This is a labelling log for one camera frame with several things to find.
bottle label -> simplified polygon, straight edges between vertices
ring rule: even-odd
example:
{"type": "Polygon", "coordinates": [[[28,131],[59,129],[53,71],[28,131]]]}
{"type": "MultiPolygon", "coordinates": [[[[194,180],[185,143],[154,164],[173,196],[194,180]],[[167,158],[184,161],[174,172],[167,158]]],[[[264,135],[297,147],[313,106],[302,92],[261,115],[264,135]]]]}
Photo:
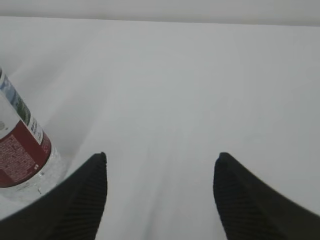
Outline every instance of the bottle label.
{"type": "Polygon", "coordinates": [[[0,68],[0,188],[30,179],[47,162],[51,142],[0,68]]]}

white surface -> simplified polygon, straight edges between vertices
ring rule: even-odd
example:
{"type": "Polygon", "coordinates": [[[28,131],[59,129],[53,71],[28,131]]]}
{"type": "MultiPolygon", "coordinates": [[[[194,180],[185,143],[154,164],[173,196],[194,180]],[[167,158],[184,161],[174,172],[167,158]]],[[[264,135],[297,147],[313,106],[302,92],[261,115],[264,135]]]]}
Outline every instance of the white surface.
{"type": "Polygon", "coordinates": [[[98,240],[226,239],[223,151],[320,214],[320,28],[2,17],[0,33],[70,173],[108,155],[98,240]]]}
{"type": "Polygon", "coordinates": [[[318,0],[1,0],[0,16],[320,25],[318,0]]]}

red label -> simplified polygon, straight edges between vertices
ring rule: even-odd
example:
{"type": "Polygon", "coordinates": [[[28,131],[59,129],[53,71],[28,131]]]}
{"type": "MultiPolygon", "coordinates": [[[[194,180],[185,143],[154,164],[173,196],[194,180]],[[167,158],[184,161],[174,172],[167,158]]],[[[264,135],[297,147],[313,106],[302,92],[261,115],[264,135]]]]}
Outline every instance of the red label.
{"type": "Polygon", "coordinates": [[[41,145],[19,121],[0,139],[0,188],[12,187],[34,176],[45,165],[51,153],[51,142],[43,133],[41,145]]]}

plastic water bottle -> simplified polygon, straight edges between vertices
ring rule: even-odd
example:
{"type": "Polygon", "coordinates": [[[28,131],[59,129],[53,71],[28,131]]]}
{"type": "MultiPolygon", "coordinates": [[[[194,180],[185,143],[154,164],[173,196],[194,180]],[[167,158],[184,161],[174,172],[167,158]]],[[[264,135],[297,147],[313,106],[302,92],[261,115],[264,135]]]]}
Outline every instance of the plastic water bottle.
{"type": "Polygon", "coordinates": [[[0,195],[33,202],[63,180],[67,166],[0,68],[0,195]]]}

white floor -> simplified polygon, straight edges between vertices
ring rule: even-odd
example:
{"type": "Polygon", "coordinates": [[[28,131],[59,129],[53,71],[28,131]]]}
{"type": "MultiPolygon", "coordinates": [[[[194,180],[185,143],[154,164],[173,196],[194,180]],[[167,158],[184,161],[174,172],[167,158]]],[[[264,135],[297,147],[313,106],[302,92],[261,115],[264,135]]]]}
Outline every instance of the white floor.
{"type": "Polygon", "coordinates": [[[0,17],[0,66],[69,173],[107,153],[97,240],[225,240],[220,152],[320,214],[319,43],[317,27],[0,17]]]}

